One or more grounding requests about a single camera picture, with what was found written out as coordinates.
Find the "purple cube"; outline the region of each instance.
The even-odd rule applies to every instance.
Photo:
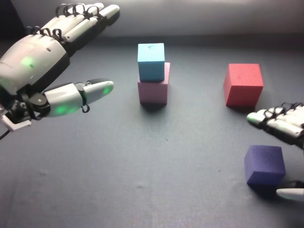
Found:
[[[165,63],[165,80],[161,82],[141,82],[138,79],[140,103],[167,104],[170,63]]]
[[[247,184],[278,185],[285,176],[282,148],[251,145],[245,156]]]

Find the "foam block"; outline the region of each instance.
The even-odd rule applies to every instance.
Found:
[[[251,145],[245,156],[247,184],[277,186],[285,176],[282,148]]]
[[[167,104],[169,86],[170,63],[165,63],[165,80],[158,83],[142,82],[138,79],[138,93],[140,103]]]
[[[259,64],[229,64],[224,82],[226,106],[255,107],[263,86]]]
[[[137,62],[142,82],[160,82],[165,79],[164,44],[139,44]]]

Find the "green light spot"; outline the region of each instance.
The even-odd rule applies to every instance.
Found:
[[[107,88],[104,89],[103,94],[104,94],[104,95],[107,95],[110,91],[111,91],[110,88],[107,87]]]
[[[21,63],[25,66],[31,66],[33,63],[33,59],[31,57],[25,57],[21,60]]]
[[[63,114],[67,111],[67,107],[66,106],[60,106],[56,109],[55,113],[56,114]]]
[[[75,108],[70,108],[70,110],[68,110],[67,114],[71,114],[74,113],[78,110],[79,108],[75,107]]]

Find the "mark on blue cube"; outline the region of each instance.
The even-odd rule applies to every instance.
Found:
[[[277,186],[286,175],[281,147],[251,145],[244,160],[249,185]]]
[[[159,82],[165,79],[164,44],[139,44],[138,69],[140,81]]]

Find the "light blue cube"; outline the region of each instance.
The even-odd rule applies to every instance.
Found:
[[[139,44],[137,62],[140,81],[159,82],[165,79],[164,44]]]

